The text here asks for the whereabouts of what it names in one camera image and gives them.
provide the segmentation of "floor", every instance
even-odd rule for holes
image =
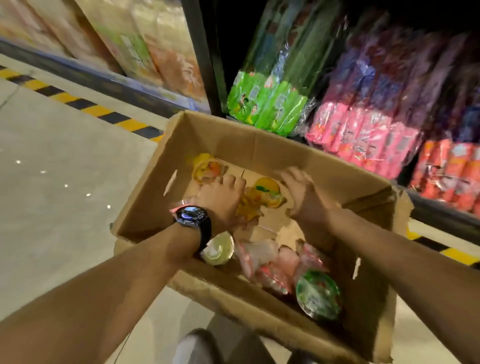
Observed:
[[[162,117],[2,55],[0,64],[159,129],[167,124]],[[109,223],[155,147],[0,79],[0,319],[112,256],[115,238]],[[410,229],[480,256],[480,247],[419,222],[413,221]],[[107,363],[169,364],[178,340],[198,327],[213,331],[225,357],[255,345],[246,329],[166,288]],[[277,363],[286,363],[287,349],[262,340]],[[396,364],[457,363],[400,299],[392,357]]]

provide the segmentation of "black stripe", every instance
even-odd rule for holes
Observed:
[[[146,126],[142,129],[135,130],[132,133],[135,133],[135,134],[137,134],[139,136],[142,136],[144,138],[147,138],[147,139],[152,139],[152,138],[156,138],[157,136],[163,135],[162,130],[154,128],[153,126]]]
[[[117,124],[121,121],[131,119],[128,116],[119,114],[117,112],[111,112],[110,114],[99,116],[98,118],[102,119],[103,121],[109,122],[110,124]]]
[[[38,92],[43,96],[49,97],[49,96],[61,94],[62,92],[65,92],[65,91],[55,86],[45,86],[45,87],[39,88],[38,90],[35,90],[35,92]]]
[[[79,98],[78,100],[67,102],[66,105],[71,106],[74,109],[81,110],[81,109],[89,108],[91,106],[95,106],[96,103],[85,100],[84,98]]]
[[[442,250],[448,249],[449,247],[447,245],[443,245],[437,242],[434,242],[433,240],[429,238],[425,238],[424,236],[420,236],[418,239],[415,239],[416,242],[425,245],[426,247],[433,249],[436,252],[441,252]]]
[[[7,78],[7,81],[13,82],[14,84],[21,85],[27,81],[34,80],[33,77],[27,76],[26,74],[21,74],[19,76],[13,76]]]

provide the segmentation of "watch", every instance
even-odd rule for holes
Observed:
[[[198,206],[185,205],[177,208],[174,216],[180,225],[200,229],[200,247],[197,252],[205,249],[212,239],[212,221],[207,211]]]

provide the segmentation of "hand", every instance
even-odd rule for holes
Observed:
[[[305,240],[325,252],[331,251],[333,241],[328,232],[328,217],[331,210],[341,208],[341,205],[315,187],[312,178],[297,167],[287,168],[280,176],[293,198],[294,206],[289,215],[297,221]]]
[[[231,174],[217,177],[215,182],[204,184],[198,193],[197,205],[208,211],[212,221],[212,237],[231,231],[237,225],[235,213],[245,189],[246,181]]]

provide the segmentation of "watch face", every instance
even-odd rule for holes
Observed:
[[[199,225],[206,217],[205,210],[197,206],[186,206],[177,210],[177,220],[188,225]]]

